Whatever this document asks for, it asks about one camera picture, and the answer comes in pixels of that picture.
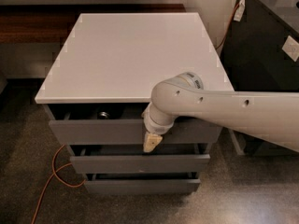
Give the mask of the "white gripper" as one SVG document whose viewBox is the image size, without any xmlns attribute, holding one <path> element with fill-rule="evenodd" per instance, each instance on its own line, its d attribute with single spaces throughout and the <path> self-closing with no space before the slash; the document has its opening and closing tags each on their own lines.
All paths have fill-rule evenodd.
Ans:
<svg viewBox="0 0 299 224">
<path fill-rule="evenodd" d="M 173 127 L 175 117 L 160 110 L 146 109 L 143 112 L 143 120 L 147 129 L 143 150 L 150 153 L 162 142 L 162 135 Z"/>
</svg>

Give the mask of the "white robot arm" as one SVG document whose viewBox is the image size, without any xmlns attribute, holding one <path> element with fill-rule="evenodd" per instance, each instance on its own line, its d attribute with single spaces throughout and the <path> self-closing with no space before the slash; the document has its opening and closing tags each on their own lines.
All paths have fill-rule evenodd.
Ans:
<svg viewBox="0 0 299 224">
<path fill-rule="evenodd" d="M 155 149 L 178 117 L 202 119 L 299 151 L 298 92 L 207 91 L 195 73 L 169 78 L 155 85 L 143 112 L 143 149 Z"/>
</svg>

